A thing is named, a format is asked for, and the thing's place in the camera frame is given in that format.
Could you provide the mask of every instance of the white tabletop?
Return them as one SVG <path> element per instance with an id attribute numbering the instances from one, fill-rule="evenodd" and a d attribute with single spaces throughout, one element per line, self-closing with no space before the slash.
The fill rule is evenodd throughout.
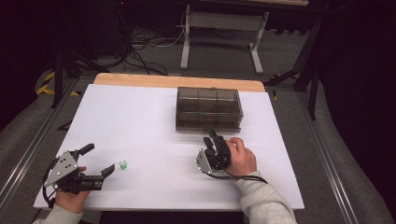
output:
<path id="1" fill-rule="evenodd" d="M 276 117 L 266 92 L 239 92 L 244 118 L 241 133 L 255 153 L 263 177 L 290 203 L 303 209 Z M 90 85 L 59 149 L 89 143 L 80 156 L 86 175 L 99 175 L 116 163 L 100 191 L 85 208 L 94 210 L 240 211 L 240 192 L 232 180 L 218 180 L 198 170 L 195 158 L 205 148 L 204 134 L 176 132 L 176 88 Z M 121 170 L 120 161 L 128 168 Z M 47 207 L 41 192 L 34 207 Z"/>

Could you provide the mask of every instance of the metal stand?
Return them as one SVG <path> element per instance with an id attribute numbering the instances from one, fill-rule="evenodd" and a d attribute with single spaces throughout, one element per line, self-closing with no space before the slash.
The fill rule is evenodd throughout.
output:
<path id="1" fill-rule="evenodd" d="M 289 72 L 279 77 L 272 78 L 271 80 L 263 83 L 265 86 L 273 86 L 281 81 L 288 79 L 289 77 L 293 77 L 300 73 L 297 81 L 293 85 L 293 88 L 295 91 L 304 91 L 305 88 L 308 86 L 309 82 L 312 81 L 311 92 L 309 95 L 308 111 L 311 119 L 313 120 L 315 120 L 315 105 L 318 91 L 318 60 L 311 60 L 314 61 L 311 62 L 311 64 L 308 64 L 308 60 L 312 48 L 315 45 L 321 22 L 322 18 L 320 17 L 316 20 L 311 31 L 308 33 L 308 37 L 305 40 L 303 48 L 301 49 L 293 68 Z"/>
<path id="2" fill-rule="evenodd" d="M 55 55 L 55 95 L 51 108 L 55 108 L 64 96 L 64 71 L 70 78 L 78 79 L 79 76 L 81 76 L 81 71 L 79 70 L 76 60 L 82 61 L 98 72 L 110 73 L 107 69 L 83 57 L 77 52 L 60 47 L 59 51 Z"/>
<path id="3" fill-rule="evenodd" d="M 191 27 L 233 29 L 243 31 L 257 31 L 256 40 L 249 44 L 250 54 L 254 63 L 256 73 L 262 75 L 262 64 L 260 62 L 257 48 L 262 40 L 265 24 L 268 21 L 268 12 L 260 16 L 238 16 L 218 13 L 191 12 L 191 5 L 186 8 L 186 29 L 184 33 L 184 46 L 181 54 L 180 68 L 186 70 L 189 65 L 190 55 L 190 31 Z"/>

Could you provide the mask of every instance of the wooden table edge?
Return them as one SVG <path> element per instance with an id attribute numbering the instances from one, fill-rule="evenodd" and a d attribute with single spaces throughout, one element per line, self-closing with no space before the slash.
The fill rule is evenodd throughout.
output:
<path id="1" fill-rule="evenodd" d="M 262 82 L 257 80 L 237 80 L 207 77 L 166 77 L 153 75 L 100 73 L 93 84 L 136 87 L 198 87 L 233 89 L 239 91 L 265 92 Z"/>

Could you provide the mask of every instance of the black cable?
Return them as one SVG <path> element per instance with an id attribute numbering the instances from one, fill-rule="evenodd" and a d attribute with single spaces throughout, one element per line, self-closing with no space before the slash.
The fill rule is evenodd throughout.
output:
<path id="1" fill-rule="evenodd" d="M 49 198 L 52 197 L 52 195 L 56 192 L 56 190 L 58 190 L 58 189 L 55 189 L 55 190 L 49 195 Z"/>
<path id="2" fill-rule="evenodd" d="M 146 46 L 149 45 L 150 41 L 159 39 L 161 37 L 163 37 L 163 36 L 157 35 L 157 34 L 155 34 L 154 37 L 151 37 L 151 35 L 147 31 L 137 32 L 131 36 L 131 45 L 140 45 L 141 46 L 140 48 L 133 47 L 135 50 L 145 49 Z"/>
<path id="3" fill-rule="evenodd" d="M 47 168 L 46 173 L 44 174 L 43 178 L 41 179 L 41 181 L 43 182 L 43 190 L 42 190 L 43 191 L 43 198 L 46 201 L 46 203 L 49 205 L 49 208 L 53 207 L 53 204 L 55 203 L 55 200 L 50 200 L 50 196 L 49 197 L 47 196 L 47 188 L 44 187 L 44 184 L 47 181 L 47 178 L 49 176 L 50 170 L 53 169 L 54 165 L 56 164 L 56 162 L 58 160 L 59 159 L 55 159 L 55 160 L 52 161 L 52 163 L 49 164 L 49 167 Z"/>
<path id="4" fill-rule="evenodd" d="M 161 44 L 164 44 L 164 43 L 166 43 L 166 42 L 169 42 L 169 43 L 174 43 L 175 42 L 175 40 L 172 40 L 172 39 L 168 39 L 168 37 L 165 37 L 165 40 L 163 40 L 163 41 L 161 41 L 161 42 L 159 42 L 159 43 L 157 43 L 157 44 L 154 44 L 154 45 L 149 45 L 150 47 L 158 47 L 158 46 L 160 46 Z"/>
<path id="5" fill-rule="evenodd" d="M 135 59 L 135 60 L 137 60 L 137 61 L 140 62 L 140 59 L 137 59 L 137 58 L 132 57 L 132 56 L 131 56 L 131 58 L 133 58 L 133 59 Z M 159 63 L 151 63 L 151 62 L 145 62 L 145 63 L 146 63 L 147 68 L 153 69 L 153 70 L 155 70 L 155 69 L 154 69 L 153 67 L 149 66 L 149 64 L 155 64 L 155 65 L 160 66 L 160 67 L 165 71 L 164 73 L 162 73 L 162 72 L 160 72 L 160 73 L 163 74 L 163 75 L 168 75 L 168 70 L 166 70 L 165 66 L 163 66 L 162 64 L 159 64 Z"/>
<path id="6" fill-rule="evenodd" d="M 30 221 L 30 223 L 35 222 L 35 220 L 37 219 L 38 215 L 40 215 L 40 213 L 41 213 L 42 210 L 43 210 L 43 209 L 41 209 L 41 208 L 38 209 L 38 211 L 35 213 L 35 216 L 33 217 L 32 221 Z"/>
<path id="7" fill-rule="evenodd" d="M 137 67 L 137 68 L 132 68 L 132 67 L 129 67 L 129 66 L 125 66 L 125 65 L 124 65 L 125 67 L 130 68 L 130 69 L 133 69 L 133 70 L 137 70 L 138 68 L 145 68 L 144 66 L 141 66 L 141 65 L 132 64 L 132 63 L 129 63 L 129 62 L 127 62 L 127 61 L 124 61 L 124 62 L 125 62 L 125 63 L 128 63 L 128 64 L 131 65 L 131 66 Z M 151 71 L 153 71 L 153 72 L 155 72 L 155 73 L 157 73 L 157 74 L 163 75 L 163 76 L 167 76 L 167 75 L 168 75 L 166 69 L 165 69 L 165 72 L 166 72 L 166 73 L 163 73 L 163 72 L 161 72 L 161 71 L 159 71 L 159 70 L 157 70 L 157 69 L 155 69 L 155 68 L 152 68 L 152 67 L 150 67 L 150 66 L 147 66 L 146 68 L 147 68 L 148 70 L 151 70 Z"/>
<path id="8" fill-rule="evenodd" d="M 227 172 L 225 172 L 228 176 L 222 176 L 222 175 L 210 175 L 207 174 L 210 177 L 216 178 L 216 179 L 245 179 L 245 180 L 253 180 L 253 181 L 260 181 L 263 182 L 265 184 L 268 184 L 268 182 L 260 177 L 260 176 L 256 176 L 256 175 L 231 175 Z"/>
<path id="9" fill-rule="evenodd" d="M 128 52 L 126 51 L 126 52 L 122 53 L 121 57 L 118 60 L 116 60 L 114 63 L 99 64 L 99 66 L 101 66 L 103 68 L 114 67 L 114 66 L 119 65 L 120 63 L 122 63 L 126 59 L 127 56 L 128 56 Z M 77 63 L 77 65 L 78 65 L 78 67 L 80 67 L 80 68 L 82 68 L 82 69 L 84 69 L 86 71 L 95 70 L 95 69 L 92 69 L 91 67 L 86 66 L 86 65 L 81 64 L 81 63 Z"/>
<path id="10" fill-rule="evenodd" d="M 211 33 L 216 35 L 216 36 L 218 36 L 218 37 L 220 37 L 220 38 L 223 38 L 223 39 L 232 39 L 235 36 L 235 34 L 236 34 L 236 30 L 234 30 L 233 34 L 230 35 L 230 36 L 222 36 L 222 35 L 217 34 L 216 32 L 211 32 Z"/>
<path id="11" fill-rule="evenodd" d="M 142 57 L 140 56 L 140 54 L 137 53 L 136 50 L 132 50 L 132 52 L 133 52 L 134 54 L 136 54 L 137 57 L 139 57 L 140 62 L 143 64 L 144 68 L 146 69 L 146 72 L 147 72 L 148 75 L 149 75 L 149 70 L 148 70 L 148 68 L 147 68 L 147 66 L 146 66 L 146 63 L 143 61 Z"/>

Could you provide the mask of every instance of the clear plastic box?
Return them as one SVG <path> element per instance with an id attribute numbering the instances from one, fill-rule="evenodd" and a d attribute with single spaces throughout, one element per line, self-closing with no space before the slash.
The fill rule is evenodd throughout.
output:
<path id="1" fill-rule="evenodd" d="M 238 90 L 177 88 L 178 132 L 239 133 L 243 117 Z"/>

